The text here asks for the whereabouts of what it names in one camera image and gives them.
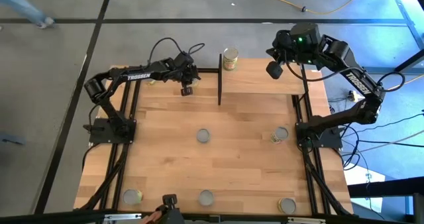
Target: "white label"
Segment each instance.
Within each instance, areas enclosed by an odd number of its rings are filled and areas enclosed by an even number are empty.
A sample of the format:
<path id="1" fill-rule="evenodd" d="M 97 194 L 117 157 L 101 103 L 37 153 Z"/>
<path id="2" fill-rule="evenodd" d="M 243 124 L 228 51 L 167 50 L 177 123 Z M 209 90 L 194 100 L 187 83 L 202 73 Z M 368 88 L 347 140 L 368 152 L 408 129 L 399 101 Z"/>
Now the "white label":
<path id="1" fill-rule="evenodd" d="M 128 76 L 128 81 L 139 80 L 139 79 L 143 79 L 143 78 L 149 78 L 150 75 L 151 74 L 139 74 L 139 75 Z"/>
<path id="2" fill-rule="evenodd" d="M 364 94 L 371 93 L 371 91 L 366 88 L 366 86 L 359 79 L 357 79 L 352 72 L 347 74 L 346 77 L 349 78 L 349 80 L 356 86 L 356 88 L 362 91 Z"/>

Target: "wooden table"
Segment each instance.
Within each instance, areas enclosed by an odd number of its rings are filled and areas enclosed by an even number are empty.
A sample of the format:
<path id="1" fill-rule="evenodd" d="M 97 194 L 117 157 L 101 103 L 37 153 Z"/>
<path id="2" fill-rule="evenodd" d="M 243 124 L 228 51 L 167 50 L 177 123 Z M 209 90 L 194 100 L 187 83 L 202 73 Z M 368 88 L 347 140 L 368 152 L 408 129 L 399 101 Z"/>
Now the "wooden table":
<path id="1" fill-rule="evenodd" d="M 217 105 L 217 74 L 200 74 L 202 80 L 189 97 L 180 96 L 181 85 L 176 82 L 142 83 L 119 210 L 154 211 L 164 194 L 177 194 L 183 213 L 283 215 L 277 202 L 290 197 L 296 202 L 296 215 L 310 215 L 303 159 L 295 146 L 291 99 L 291 94 L 304 93 L 303 84 L 288 70 L 273 80 L 265 72 L 269 61 L 240 59 L 237 70 L 223 71 L 221 106 Z M 292 67 L 300 74 L 298 66 Z M 307 77 L 319 78 L 321 73 L 308 70 Z M 313 114 L 329 115 L 323 82 L 310 83 L 309 89 Z M 111 98 L 117 109 L 122 94 L 123 85 Z M 289 137 L 273 144 L 270 135 L 278 126 L 286 127 Z M 207 144 L 195 138 L 202 128 L 211 134 Z M 100 145 L 87 155 L 75 207 L 82 206 L 102 183 L 110 149 L 110 144 Z M 327 185 L 344 208 L 352 211 L 340 158 L 330 149 L 320 151 Z M 112 184 L 108 207 L 114 189 Z M 123 203 L 127 189 L 141 190 L 142 203 Z M 212 206 L 198 204 L 201 190 L 214 193 Z M 322 212 L 316 184 L 315 190 Z"/>

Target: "wire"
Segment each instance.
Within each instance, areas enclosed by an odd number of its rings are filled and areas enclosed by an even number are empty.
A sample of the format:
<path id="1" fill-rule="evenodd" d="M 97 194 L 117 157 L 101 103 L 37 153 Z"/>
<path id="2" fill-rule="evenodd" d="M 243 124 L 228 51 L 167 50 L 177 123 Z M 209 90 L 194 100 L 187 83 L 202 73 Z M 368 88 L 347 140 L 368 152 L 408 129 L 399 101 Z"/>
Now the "wire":
<path id="1" fill-rule="evenodd" d="M 289 68 L 289 70 L 290 70 L 290 72 L 295 76 L 295 77 L 297 77 L 297 78 L 299 78 L 299 79 L 301 79 L 301 80 L 303 80 L 303 78 L 301 77 L 301 76 L 299 76 L 297 73 L 295 73 L 294 71 L 293 71 L 293 69 L 290 67 L 290 64 L 287 62 L 287 67 Z M 328 78 L 331 78 L 331 77 L 333 77 L 333 76 L 335 76 L 335 75 L 337 75 L 337 74 L 339 74 L 339 73 L 341 73 L 341 72 L 346 72 L 346 71 L 349 71 L 349 70 L 358 70 L 359 72 L 363 72 L 363 70 L 361 70 L 361 69 L 359 69 L 359 68 L 345 68 L 345 69 L 343 69 L 343 70 L 340 70 L 340 71 L 338 71 L 338 72 L 333 72 L 332 74 L 330 74 L 330 75 L 328 75 L 328 76 L 325 76 L 325 77 L 323 77 L 323 78 L 317 78 L 317 79 L 306 79 L 306 81 L 307 82 L 320 82 L 320 81 L 323 81 L 323 80 L 326 80 L 326 79 L 328 79 Z"/>
<path id="2" fill-rule="evenodd" d="M 93 146 L 89 147 L 86 152 L 84 153 L 84 156 L 82 158 L 82 171 L 84 171 L 84 166 L 85 166 L 85 158 L 87 157 L 87 154 L 90 152 L 90 150 L 92 150 L 93 148 L 97 147 L 97 145 L 99 145 L 99 143 L 97 144 L 93 144 Z"/>
<path id="3" fill-rule="evenodd" d="M 343 134 L 340 136 L 340 139 L 344 137 L 344 135 L 345 135 L 345 133 L 346 133 L 347 129 L 350 127 L 350 125 L 351 125 L 351 124 L 352 124 L 352 122 L 350 122 L 350 123 L 349 123 L 349 125 L 347 125 L 347 126 L 346 126 L 346 129 L 343 131 Z"/>
<path id="4" fill-rule="evenodd" d="M 350 167 L 350 168 L 348 168 L 348 169 L 343 169 L 344 171 L 349 171 L 349 170 L 351 170 L 351 169 L 353 169 L 354 167 L 356 167 L 357 165 L 358 165 L 358 163 L 359 163 L 359 160 L 360 160 L 360 156 L 359 156 L 359 154 L 344 154 L 344 155 L 342 155 L 342 160 L 343 160 L 343 157 L 344 156 L 348 156 L 348 155 L 357 155 L 358 156 L 358 160 L 356 161 L 356 163 L 352 166 L 352 167 Z"/>
<path id="5" fill-rule="evenodd" d="M 358 145 L 359 145 L 359 135 L 358 135 L 358 133 L 356 132 L 355 129 L 353 129 L 352 127 L 350 127 L 350 124 L 349 125 L 342 125 L 342 126 L 346 127 L 346 129 L 352 129 L 355 132 L 355 134 L 356 134 L 356 145 L 354 146 L 353 151 L 352 151 L 352 154 L 350 155 L 350 157 L 343 164 L 343 169 L 344 169 L 344 168 L 346 168 L 352 162 L 353 157 L 355 155 L 357 155 L 356 151 L 358 150 Z M 358 157 L 358 160 L 356 161 L 356 164 L 352 168 L 356 167 L 356 165 L 358 165 L 358 163 L 359 163 L 359 157 Z"/>
<path id="6" fill-rule="evenodd" d="M 198 48 L 198 49 L 196 49 L 196 50 L 194 50 L 194 51 L 191 51 L 191 49 L 193 49 L 193 48 L 195 48 L 195 47 L 197 47 L 197 46 L 199 46 L 199 48 Z M 196 45 L 193 45 L 191 48 L 189 48 L 189 49 L 188 49 L 188 54 L 192 55 L 193 53 L 195 53 L 195 52 L 197 52 L 197 51 L 201 50 L 204 46 L 205 46 L 205 44 L 204 44 L 203 42 L 202 42 L 202 43 L 199 43 L 199 44 L 196 44 Z"/>
<path id="7" fill-rule="evenodd" d="M 360 140 L 360 142 L 369 142 L 373 144 L 396 144 L 396 145 L 402 145 L 402 146 L 410 146 L 410 147 L 419 147 L 424 148 L 423 145 L 415 145 L 415 144 L 403 144 L 398 142 L 386 142 L 386 141 L 370 141 L 370 140 Z"/>
<path id="8" fill-rule="evenodd" d="M 302 149 L 300 149 L 299 145 L 296 145 L 296 147 L 300 152 L 303 152 Z M 311 150 L 307 150 L 307 153 L 310 154 L 312 152 L 312 150 L 313 150 L 313 147 L 311 147 Z"/>
<path id="9" fill-rule="evenodd" d="M 401 119 L 401 120 L 399 120 L 399 121 L 395 121 L 395 122 L 388 123 L 388 124 L 385 124 L 385 125 L 378 125 L 378 126 L 373 127 L 373 128 L 363 129 L 363 130 L 361 130 L 361 131 L 358 131 L 358 133 L 361 133 L 361 132 L 364 132 L 364 131 L 374 130 L 374 129 L 377 129 L 377 128 L 386 127 L 386 126 L 389 126 L 389 125 L 394 125 L 394 124 L 400 123 L 400 122 L 402 122 L 402 121 L 406 121 L 406 120 L 409 120 L 409 119 L 412 119 L 412 118 L 416 118 L 416 117 L 421 116 L 421 115 L 422 115 L 422 116 L 424 116 L 424 113 L 416 114 L 416 115 L 413 115 L 413 116 L 411 116 L 411 117 L 404 118 L 404 119 Z"/>
<path id="10" fill-rule="evenodd" d="M 152 60 L 152 56 L 153 56 L 153 51 L 154 51 L 154 49 L 155 49 L 155 48 L 156 48 L 156 46 L 157 46 L 158 44 L 160 44 L 160 42 L 162 42 L 163 40 L 171 40 L 171 41 L 172 41 L 172 42 L 174 42 L 174 44 L 177 46 L 178 50 L 179 50 L 180 52 L 183 52 L 183 51 L 181 50 L 181 48 L 180 48 L 180 45 L 178 45 L 177 41 L 175 41 L 173 38 L 170 38 L 170 37 L 162 38 L 162 39 L 160 39 L 158 42 L 156 42 L 156 44 L 154 44 L 154 46 L 153 46 L 152 50 L 150 51 L 150 56 L 148 57 L 148 60 L 147 60 L 147 66 L 149 66 L 149 65 L 150 65 L 150 61 Z"/>
<path id="11" fill-rule="evenodd" d="M 310 13 L 313 13 L 313 14 L 316 14 L 316 15 L 329 15 L 329 14 L 331 14 L 331 13 L 334 13 L 334 12 L 336 12 L 336 11 L 339 11 L 339 10 L 341 10 L 343 7 L 345 7 L 346 5 L 348 5 L 350 2 L 352 2 L 353 0 L 349 0 L 349 1 L 347 1 L 344 5 L 342 5 L 342 6 L 340 6 L 339 8 L 337 8 L 337 9 L 333 9 L 332 11 L 329 11 L 329 12 L 316 12 L 316 11 L 312 11 L 312 10 L 310 10 L 310 9 L 306 9 L 305 7 L 300 7 L 299 5 L 296 5 L 296 4 L 294 4 L 294 3 L 292 3 L 292 2 L 289 2 L 289 1 L 286 1 L 286 0 L 279 0 L 279 1 L 281 1 L 281 2 L 284 2 L 284 3 L 286 3 L 286 4 L 288 4 L 288 5 L 291 5 L 291 6 L 293 6 L 293 7 L 296 7 L 296 8 L 298 8 L 298 9 L 300 9 L 302 12 L 310 12 Z"/>
<path id="12" fill-rule="evenodd" d="M 396 74 L 396 75 L 399 75 L 399 76 L 401 76 L 401 78 L 402 78 L 402 82 L 399 84 L 399 85 L 397 85 L 395 88 L 393 88 L 393 89 L 382 89 L 381 91 L 384 91 L 384 92 L 392 92 L 392 91 L 397 91 L 397 90 L 399 90 L 401 87 L 403 87 L 403 85 L 405 84 L 405 75 L 403 75 L 402 73 L 400 73 L 400 72 L 389 72 L 389 73 L 387 73 L 387 74 L 384 74 L 378 81 L 377 81 L 377 84 L 378 85 L 380 85 L 380 84 L 382 84 L 382 80 L 384 79 L 384 78 L 386 78 L 386 77 L 388 77 L 388 76 L 390 76 L 390 75 L 393 75 L 393 74 Z"/>
<path id="13" fill-rule="evenodd" d="M 91 128 L 93 127 L 93 125 L 91 124 L 91 114 L 93 113 L 94 109 L 99 106 L 99 103 L 95 104 L 93 106 L 93 108 L 91 108 L 90 112 L 88 113 L 88 125 L 89 125 L 89 130 L 88 133 L 91 132 Z"/>
<path id="14" fill-rule="evenodd" d="M 346 99 L 347 99 L 347 97 L 346 98 L 335 98 L 335 99 L 328 100 L 328 102 L 329 103 L 336 103 L 336 102 L 344 101 Z"/>
<path id="15" fill-rule="evenodd" d="M 349 142 L 347 142 L 347 141 L 345 141 L 345 140 L 343 140 L 343 141 L 344 141 L 344 142 L 346 142 L 347 144 L 350 144 L 352 147 L 355 147 L 353 144 L 351 144 L 351 143 L 349 143 Z M 358 150 L 358 152 L 359 152 L 360 156 L 362 157 L 362 159 L 364 160 L 364 163 L 365 163 L 366 173 L 367 173 L 366 178 L 368 179 L 368 184 L 366 185 L 365 190 L 366 190 L 367 194 L 368 194 L 368 195 L 370 195 L 370 192 L 368 191 L 368 186 L 369 186 L 369 185 L 370 185 L 370 183 L 371 183 L 371 180 L 370 180 L 370 169 L 368 168 L 368 163 L 366 162 L 366 159 L 365 159 L 364 155 L 362 155 L 362 152 L 361 152 L 361 151 L 359 151 L 359 150 Z M 374 210 L 372 209 L 372 205 L 371 205 L 371 197 L 368 197 L 368 200 L 370 201 L 370 210 L 371 210 L 371 211 L 373 211 L 375 214 L 379 215 L 379 216 L 380 216 L 383 220 L 385 220 L 383 216 L 381 216 L 381 215 L 380 215 L 377 211 L 374 211 Z"/>
<path id="16" fill-rule="evenodd" d="M 413 81 L 415 81 L 415 80 L 418 80 L 419 78 L 422 78 L 422 77 L 424 77 L 424 74 L 422 74 L 422 75 L 420 75 L 420 76 L 417 76 L 416 78 L 413 78 L 412 80 L 409 80 L 409 81 L 405 82 L 405 83 L 404 83 L 404 85 L 405 85 L 405 84 L 409 84 L 409 83 L 411 83 L 411 82 L 413 82 Z M 399 85 L 395 85 L 394 87 L 391 87 L 391 88 L 389 88 L 388 90 L 391 90 L 391 89 L 397 88 L 398 86 L 399 86 Z"/>
<path id="17" fill-rule="evenodd" d="M 419 132 L 417 132 L 417 133 L 415 133 L 415 134 L 413 134 L 413 135 L 409 135 L 408 137 L 403 138 L 403 139 L 400 139 L 400 140 L 397 140 L 397 141 L 395 141 L 395 142 L 401 142 L 401 141 L 404 141 L 404 140 L 410 139 L 410 138 L 415 137 L 415 136 L 417 136 L 417 135 L 419 135 L 419 134 L 421 134 L 421 133 L 424 133 L 424 130 L 419 131 Z M 373 150 L 373 149 L 375 149 L 375 148 L 381 148 L 381 147 L 387 146 L 387 145 L 389 145 L 389 144 L 383 144 L 383 145 L 375 146 L 375 147 L 372 147 L 372 148 L 367 148 L 367 149 L 365 149 L 365 150 L 361 150 L 361 152 L 366 152 L 366 151 L 369 151 L 369 150 Z"/>

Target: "black floor line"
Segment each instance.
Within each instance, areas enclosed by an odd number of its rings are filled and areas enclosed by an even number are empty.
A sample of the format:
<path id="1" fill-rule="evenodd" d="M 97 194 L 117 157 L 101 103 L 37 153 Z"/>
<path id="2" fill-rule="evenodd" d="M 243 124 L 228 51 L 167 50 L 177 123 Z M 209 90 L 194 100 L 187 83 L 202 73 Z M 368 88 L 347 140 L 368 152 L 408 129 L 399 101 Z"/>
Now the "black floor line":
<path id="1" fill-rule="evenodd" d="M 68 139 L 69 131 L 71 128 L 72 120 L 74 119 L 75 111 L 77 108 L 78 100 L 81 95 L 83 83 L 85 81 L 85 77 L 88 72 L 89 64 L 91 61 L 91 57 L 93 56 L 94 48 L 97 42 L 97 38 L 99 37 L 101 21 L 105 17 L 106 9 L 109 4 L 109 0 L 103 0 L 103 4 L 101 6 L 99 16 L 97 18 L 97 22 L 94 27 L 93 34 L 91 35 L 90 43 L 87 48 L 87 53 L 85 55 L 85 60 L 81 67 L 81 72 L 79 73 L 77 82 L 75 84 L 74 91 L 72 92 L 72 96 L 70 102 L 68 104 L 68 108 L 66 109 L 64 120 L 62 121 L 62 125 L 60 127 L 60 132 L 56 139 L 56 143 L 54 144 L 54 152 L 52 155 L 52 159 L 50 162 L 50 166 L 47 171 L 46 178 L 44 179 L 44 183 L 40 192 L 40 196 L 38 198 L 38 202 L 35 207 L 35 214 L 44 213 L 46 208 L 46 204 L 48 201 L 48 196 L 50 195 L 50 191 L 53 186 L 54 178 L 56 176 L 56 172 L 58 171 L 60 159 L 62 157 L 63 151 L 65 149 L 66 140 Z"/>
<path id="2" fill-rule="evenodd" d="M 97 19 L 81 18 L 62 18 L 55 19 L 57 24 L 91 24 L 96 23 Z M 370 24 L 370 25 L 406 25 L 405 19 L 102 19 L 103 24 L 180 24 L 180 23 L 257 23 L 257 24 L 286 24 L 286 23 L 319 23 L 319 24 Z M 0 19 L 1 24 L 29 24 L 26 19 Z"/>
<path id="3" fill-rule="evenodd" d="M 407 24 L 409 30 L 411 31 L 413 38 L 415 39 L 415 42 L 417 43 L 419 49 L 420 50 L 424 49 L 424 42 L 422 41 L 417 30 L 415 29 L 413 21 L 411 20 L 411 18 L 409 18 L 408 13 L 405 10 L 405 7 L 403 6 L 402 0 L 395 0 L 395 1 L 396 1 L 397 6 L 399 7 L 400 13 L 402 14 L 403 18 L 406 21 L 406 24 Z"/>

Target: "black cable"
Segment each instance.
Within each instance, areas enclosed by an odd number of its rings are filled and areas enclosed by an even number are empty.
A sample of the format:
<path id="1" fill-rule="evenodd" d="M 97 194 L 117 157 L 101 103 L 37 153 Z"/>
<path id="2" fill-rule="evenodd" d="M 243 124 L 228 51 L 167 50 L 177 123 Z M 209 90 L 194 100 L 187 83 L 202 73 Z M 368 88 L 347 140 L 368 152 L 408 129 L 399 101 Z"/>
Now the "black cable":
<path id="1" fill-rule="evenodd" d="M 156 44 L 154 44 L 154 46 L 153 46 L 152 50 L 150 51 L 150 56 L 148 57 L 148 60 L 147 60 L 147 66 L 149 66 L 149 65 L 150 65 L 150 61 L 152 60 L 152 56 L 153 56 L 154 49 L 155 49 L 155 48 L 156 48 L 156 46 L 157 46 L 160 42 L 162 42 L 163 40 L 171 40 L 171 41 L 172 41 L 172 42 L 174 42 L 174 44 L 177 46 L 178 50 L 179 50 L 180 52 L 183 52 L 183 51 L 181 50 L 181 48 L 180 48 L 180 45 L 178 45 L 177 41 L 175 41 L 173 38 L 170 38 L 170 37 L 162 38 L 162 39 L 160 39 L 158 42 L 156 42 Z"/>
<path id="2" fill-rule="evenodd" d="M 408 118 L 404 118 L 404 119 L 401 119 L 401 120 L 396 121 L 396 122 L 388 123 L 388 124 L 385 124 L 385 125 L 378 125 L 378 126 L 373 127 L 373 128 L 363 129 L 363 130 L 361 130 L 361 131 L 358 131 L 358 133 L 361 133 L 361 132 L 364 132 L 364 131 L 370 131 L 370 130 L 377 129 L 377 128 L 386 127 L 386 126 L 388 126 L 388 125 L 394 125 L 394 124 L 400 123 L 400 122 L 402 122 L 402 121 L 406 121 L 406 120 L 409 120 L 409 119 L 412 119 L 412 118 L 416 118 L 416 117 L 418 117 L 418 116 L 420 116 L 420 115 L 423 115 L 423 116 L 424 116 L 424 113 L 420 113 L 420 114 L 417 114 L 417 115 L 414 115 L 414 116 L 411 116 L 411 117 L 408 117 Z"/>
<path id="3" fill-rule="evenodd" d="M 424 148 L 424 145 L 404 144 L 404 143 L 398 143 L 398 142 L 370 141 L 370 140 L 360 140 L 360 142 L 369 142 L 369 143 L 374 143 L 374 144 L 395 144 L 395 145 L 402 145 L 402 146 Z"/>
<path id="4" fill-rule="evenodd" d="M 346 111 L 346 108 L 347 108 L 347 98 L 345 99 L 345 101 L 344 101 L 344 110 Z"/>
<path id="5" fill-rule="evenodd" d="M 354 146 L 354 149 L 353 149 L 352 154 L 350 155 L 350 157 L 343 164 L 343 168 L 346 168 L 352 162 L 352 159 L 355 156 L 356 151 L 358 150 L 359 135 L 358 135 L 358 133 L 356 132 L 355 129 L 353 129 L 352 127 L 350 127 L 350 124 L 349 125 L 342 125 L 342 126 L 346 127 L 346 129 L 352 129 L 356 133 L 356 145 Z"/>
<path id="6" fill-rule="evenodd" d="M 343 134 L 340 136 L 340 139 L 343 138 L 343 136 L 345 135 L 347 129 L 350 127 L 350 125 L 352 124 L 352 122 L 349 123 L 349 125 L 346 126 L 345 130 L 343 131 Z"/>
<path id="7" fill-rule="evenodd" d="M 328 102 L 329 103 L 335 103 L 335 102 L 340 102 L 340 101 L 344 101 L 344 100 L 346 100 L 347 99 L 347 97 L 346 98 L 335 98 L 335 99 L 329 99 L 328 100 Z"/>
<path id="8" fill-rule="evenodd" d="M 299 145 L 297 145 L 297 149 L 298 149 L 300 152 L 303 152 L 303 151 L 302 151 L 302 149 L 300 149 Z M 310 154 L 310 153 L 312 152 L 312 150 L 313 150 L 313 148 L 311 148 L 311 150 L 308 150 L 308 151 L 307 151 L 307 153 L 308 153 L 308 154 Z"/>
<path id="9" fill-rule="evenodd" d="M 344 157 L 344 156 L 348 156 L 348 155 L 352 155 L 352 154 L 344 154 L 344 155 L 342 155 L 342 161 L 343 161 L 343 157 Z M 359 156 L 359 154 L 355 153 L 355 154 L 353 154 L 353 155 L 357 155 L 358 160 L 356 161 L 356 163 L 355 163 L 352 167 L 350 167 L 350 168 L 348 168 L 348 169 L 343 169 L 344 171 L 349 171 L 349 170 L 353 169 L 354 167 L 356 167 L 356 166 L 359 164 L 359 160 L 360 160 L 360 156 Z"/>
<path id="10" fill-rule="evenodd" d="M 197 47 L 197 46 L 199 46 L 199 48 L 198 48 L 198 49 L 196 49 L 196 50 L 194 50 L 194 51 L 191 51 L 191 49 L 193 49 L 193 48 L 195 48 L 195 47 Z M 199 44 L 196 44 L 196 45 L 193 45 L 191 48 L 189 48 L 189 49 L 188 49 L 188 54 L 192 55 L 193 53 L 195 53 L 195 52 L 197 52 L 197 51 L 201 50 L 204 46 L 205 46 L 205 44 L 204 44 L 203 42 L 202 42 L 202 43 L 199 43 Z"/>
<path id="11" fill-rule="evenodd" d="M 289 70 L 290 70 L 290 72 L 295 76 L 295 77 L 297 77 L 297 78 L 299 78 L 299 79 L 301 79 L 301 80 L 303 80 L 303 78 L 301 77 L 301 76 L 299 76 L 297 73 L 295 73 L 294 71 L 293 71 L 293 69 L 290 67 L 290 65 L 289 65 L 289 63 L 287 62 L 287 67 L 289 68 Z M 323 81 L 323 80 L 326 80 L 326 79 L 328 79 L 328 78 L 331 78 L 331 77 L 333 77 L 333 76 L 335 76 L 335 75 L 337 75 L 337 74 L 339 74 L 339 73 L 341 73 L 341 72 L 346 72 L 346 71 L 350 71 L 350 70 L 358 70 L 359 72 L 363 72 L 361 69 L 359 69 L 359 68 L 345 68 L 345 69 L 343 69 L 343 70 L 340 70 L 340 71 L 338 71 L 338 72 L 333 72 L 332 74 L 330 74 L 330 75 L 328 75 L 328 76 L 325 76 L 325 77 L 323 77 L 323 78 L 317 78 L 317 79 L 306 79 L 306 81 L 307 82 L 320 82 L 320 81 Z"/>
<path id="12" fill-rule="evenodd" d="M 83 158 L 82 158 L 82 171 L 84 171 L 85 158 L 87 157 L 87 154 L 90 152 L 90 150 L 92 150 L 93 148 L 97 147 L 97 145 L 99 145 L 99 144 L 98 144 L 98 143 L 97 143 L 97 144 L 93 144 L 93 146 L 89 147 L 89 148 L 87 149 L 87 151 L 84 153 L 84 156 L 83 156 Z"/>
<path id="13" fill-rule="evenodd" d="M 88 130 L 88 133 L 90 133 L 91 132 L 91 128 L 92 128 L 92 124 L 91 124 L 91 114 L 93 113 L 93 111 L 94 111 L 94 109 L 98 106 L 99 104 L 97 103 L 97 104 L 95 104 L 94 106 L 93 106 L 93 108 L 91 108 L 91 110 L 90 110 L 90 112 L 88 113 L 88 125 L 89 125 L 89 130 Z"/>
<path id="14" fill-rule="evenodd" d="M 345 140 L 343 140 L 343 141 L 346 142 L 347 144 L 350 144 L 352 147 L 354 147 L 353 144 L 351 144 L 351 143 L 349 143 L 349 142 L 347 142 Z M 365 163 L 366 173 L 367 173 L 367 179 L 368 179 L 368 184 L 366 185 L 365 189 L 366 189 L 366 192 L 368 193 L 368 195 L 370 195 L 370 192 L 368 191 L 368 186 L 371 183 L 371 180 L 370 180 L 370 169 L 368 168 L 368 163 L 366 162 L 366 159 L 365 159 L 364 155 L 362 155 L 361 151 L 358 150 L 358 152 L 359 152 L 360 156 L 362 157 L 362 159 L 364 160 L 364 163 Z M 372 209 L 372 207 L 371 207 L 371 197 L 368 197 L 368 200 L 370 201 L 370 210 L 373 211 L 375 214 L 379 215 L 383 220 L 385 220 L 383 216 L 381 216 L 377 211 L 374 211 Z"/>
<path id="15" fill-rule="evenodd" d="M 378 85 L 382 85 L 383 83 L 382 83 L 382 80 L 384 79 L 384 78 L 386 78 L 386 77 L 388 77 L 388 76 L 390 76 L 390 75 L 392 75 L 392 74 L 396 74 L 396 75 L 399 75 L 399 76 L 401 76 L 401 78 L 402 78 L 402 82 L 397 86 L 397 87 L 395 87 L 395 88 L 393 88 L 393 89 L 381 89 L 381 91 L 384 91 L 384 92 L 392 92 L 392 91 L 397 91 L 397 90 L 399 90 L 404 84 L 405 84 L 405 76 L 402 74 L 402 73 L 400 73 L 400 72 L 389 72 L 388 74 L 384 74 L 378 81 L 377 81 L 377 84 Z"/>

